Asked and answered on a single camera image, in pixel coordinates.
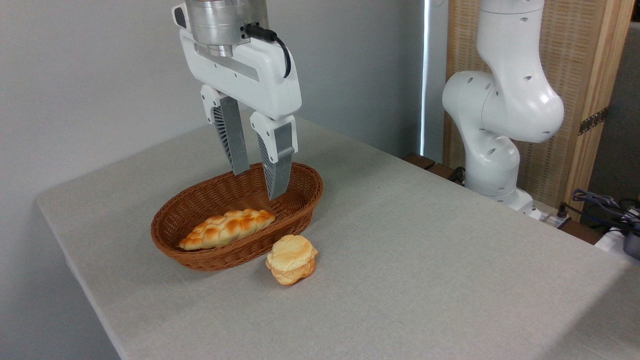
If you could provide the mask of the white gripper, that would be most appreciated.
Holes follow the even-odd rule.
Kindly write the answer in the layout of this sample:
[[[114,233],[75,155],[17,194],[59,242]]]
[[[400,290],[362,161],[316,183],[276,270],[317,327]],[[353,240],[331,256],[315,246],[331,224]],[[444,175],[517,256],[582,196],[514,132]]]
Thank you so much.
[[[206,118],[234,175],[250,169],[240,101],[256,110],[250,123],[258,136],[269,199],[285,194],[291,158],[298,152],[292,114],[302,98],[297,69],[286,62],[283,48],[246,31],[269,28],[266,5],[179,4],[173,7],[173,19],[189,70],[204,84],[200,95]]]

